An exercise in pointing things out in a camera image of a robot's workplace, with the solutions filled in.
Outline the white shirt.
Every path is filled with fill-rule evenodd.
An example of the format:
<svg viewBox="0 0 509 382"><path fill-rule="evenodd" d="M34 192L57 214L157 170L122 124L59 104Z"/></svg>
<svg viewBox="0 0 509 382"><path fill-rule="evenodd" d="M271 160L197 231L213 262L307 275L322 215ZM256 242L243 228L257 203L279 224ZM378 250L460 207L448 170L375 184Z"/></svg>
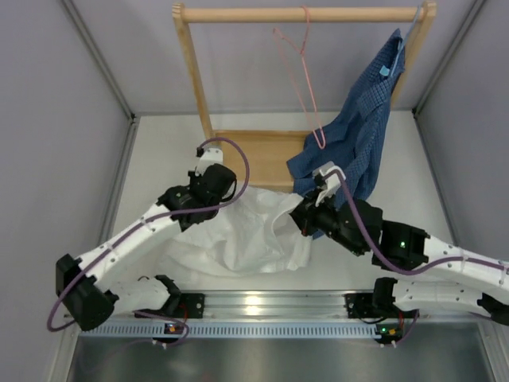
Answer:
<svg viewBox="0 0 509 382"><path fill-rule="evenodd" d="M290 216L296 193L247 187L216 217L167 241L155 268L172 277L243 277L306 267L312 239Z"/></svg>

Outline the pink wire hanger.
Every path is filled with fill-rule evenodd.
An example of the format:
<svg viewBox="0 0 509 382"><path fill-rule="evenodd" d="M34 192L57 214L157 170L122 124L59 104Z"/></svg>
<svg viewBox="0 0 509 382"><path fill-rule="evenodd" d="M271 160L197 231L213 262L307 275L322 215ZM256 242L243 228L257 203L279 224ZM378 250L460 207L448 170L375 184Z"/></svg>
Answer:
<svg viewBox="0 0 509 382"><path fill-rule="evenodd" d="M304 36L302 38L300 45L295 44L291 39L289 39L277 27L273 28L272 36L274 39L274 43L277 47L279 56L282 60L282 63L284 64L284 66L286 68L290 83L292 84L293 90L297 96L297 99L299 101L301 109L305 115L305 119L306 119L306 121L309 125L309 128L310 128L310 131L314 137L315 143L317 144L317 146L320 150L323 150L326 148L327 141L326 141L326 136L324 133L323 124L321 122L321 118L318 115L316 97L315 97L315 94L313 91L312 81L311 81L311 77L309 75L309 69L308 69L308 65L306 63L306 56L305 56L307 42L309 39L310 26L311 26L311 14L310 14L307 6L302 5L301 8L305 15L305 33L304 33ZM291 65L289 64L285 50L282 47L283 41L286 42L289 45L289 47L291 47L292 50L295 51L298 54L298 56L300 57L302 70L303 70L303 73L305 76L305 82L306 82L306 85L307 85L307 88L309 91L311 106L313 107L313 112L308 111L308 108L305 106L303 96L301 94L301 91L299 90L297 81L295 79L294 71L291 68Z"/></svg>

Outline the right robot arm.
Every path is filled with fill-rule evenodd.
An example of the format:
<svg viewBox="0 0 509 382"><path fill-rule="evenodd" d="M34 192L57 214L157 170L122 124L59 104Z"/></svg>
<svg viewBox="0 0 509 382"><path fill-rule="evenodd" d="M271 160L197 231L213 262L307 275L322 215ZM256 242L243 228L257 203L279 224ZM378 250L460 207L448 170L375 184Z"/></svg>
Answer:
<svg viewBox="0 0 509 382"><path fill-rule="evenodd" d="M303 236L323 232L390 276L349 303L350 316L410 317L419 310L456 310L508 323L508 265L448 244L408 224L383 219L381 209L354 200L304 199L291 213Z"/></svg>

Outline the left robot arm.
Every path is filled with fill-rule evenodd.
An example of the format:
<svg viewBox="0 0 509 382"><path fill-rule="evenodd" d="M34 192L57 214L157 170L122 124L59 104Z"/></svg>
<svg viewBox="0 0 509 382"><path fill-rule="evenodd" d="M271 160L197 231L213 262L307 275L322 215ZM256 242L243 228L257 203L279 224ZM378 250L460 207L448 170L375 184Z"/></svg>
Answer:
<svg viewBox="0 0 509 382"><path fill-rule="evenodd" d="M189 172L189 184L167 189L132 225L96 249L56 262L56 294L74 322L88 331L110 316L140 310L172 317L181 291L166 275L132 283L119 276L144 255L194 224L212 219L220 203L231 201L235 173L220 164Z"/></svg>

